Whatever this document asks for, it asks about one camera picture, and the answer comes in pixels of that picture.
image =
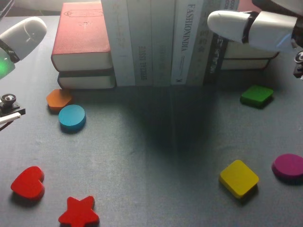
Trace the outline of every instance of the yellow block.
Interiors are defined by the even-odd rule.
[[[259,181],[258,176],[242,161],[236,160],[220,173],[220,182],[241,199]]]

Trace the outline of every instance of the orange hexagon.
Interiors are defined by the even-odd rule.
[[[72,96],[68,90],[56,89],[46,97],[49,108],[59,112],[72,101]]]

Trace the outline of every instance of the table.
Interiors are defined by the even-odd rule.
[[[4,18],[0,32],[23,19]],[[41,19],[45,39],[0,81],[1,94],[15,94],[27,109],[0,132],[0,226],[59,226],[66,199],[88,195],[102,227],[303,226],[303,187],[271,171],[277,156],[303,155],[303,82],[292,76],[294,55],[279,55],[265,72],[222,72],[203,89],[74,92],[87,122],[65,134],[45,99],[59,88],[51,63],[59,17]],[[275,91],[263,110],[239,102],[255,83]],[[218,181],[236,159],[260,178],[245,204]],[[12,198],[10,184],[34,165],[45,173],[45,195],[27,206]]]

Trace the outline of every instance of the blue circle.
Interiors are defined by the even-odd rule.
[[[85,111],[79,105],[68,105],[60,111],[59,121],[69,131],[80,130],[86,121]]]

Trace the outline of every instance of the gray tablecloth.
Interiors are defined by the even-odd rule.
[[[41,17],[45,39],[0,81],[27,109],[0,132],[0,226],[54,227],[66,199],[95,198],[102,227],[301,227],[303,187],[271,171],[283,153],[303,155],[303,82],[293,55],[266,73],[224,72],[200,88],[118,87],[74,92],[87,115],[83,130],[65,134],[46,96],[59,88],[50,57],[59,17]],[[0,32],[21,21],[5,18]],[[265,109],[243,106],[250,85],[274,89]],[[241,159],[260,178],[258,193],[239,203],[218,182]],[[35,205],[12,197],[25,168],[40,166],[45,195]]]

